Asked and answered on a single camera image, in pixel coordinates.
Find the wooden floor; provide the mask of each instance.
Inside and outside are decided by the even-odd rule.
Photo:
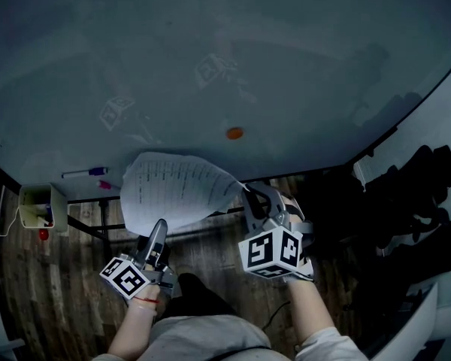
[[[297,191],[301,177],[273,181]],[[17,196],[5,191],[0,233],[14,218]],[[100,225],[97,203],[70,205],[69,214],[89,225]],[[122,223],[119,202],[110,202],[107,223]],[[242,271],[237,243],[246,233],[242,213],[209,217],[168,239],[171,267],[189,265],[206,286],[223,297],[251,323],[263,327],[276,309],[288,301],[281,281],[264,281]],[[136,235],[110,231],[113,254],[127,250]],[[90,359],[107,350],[124,314],[124,301],[98,276],[106,264],[104,243],[71,227],[40,241],[36,231],[15,222],[0,242],[0,293],[6,303],[2,315],[11,338],[27,345],[22,359]],[[319,291],[339,330],[353,339],[361,323],[351,303],[354,280],[334,260],[316,262]],[[295,335],[289,306],[282,308],[265,330],[273,349],[294,357]]]

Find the marker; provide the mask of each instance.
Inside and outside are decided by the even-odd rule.
[[[90,170],[64,172],[62,174],[62,179],[68,179],[70,177],[88,177],[88,176],[97,177],[99,175],[105,175],[107,173],[108,173],[107,167],[96,167]]]
[[[112,189],[120,190],[120,187],[114,186],[113,184],[109,184],[105,180],[97,180],[97,186],[100,187],[101,189],[105,189],[105,190],[112,190]]]

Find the pink marker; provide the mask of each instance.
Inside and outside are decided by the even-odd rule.
[[[101,189],[105,189],[105,190],[112,190],[112,189],[120,190],[120,187],[114,186],[113,184],[109,184],[105,180],[97,180],[97,186],[99,186]]]

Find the white bin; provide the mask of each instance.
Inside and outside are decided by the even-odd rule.
[[[20,220],[26,229],[67,231],[67,199],[51,184],[22,186],[18,205]]]

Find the leg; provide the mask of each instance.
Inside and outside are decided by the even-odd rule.
[[[212,292],[194,274],[179,276],[182,296],[169,302],[162,318],[179,316],[237,315],[236,311],[216,293]]]

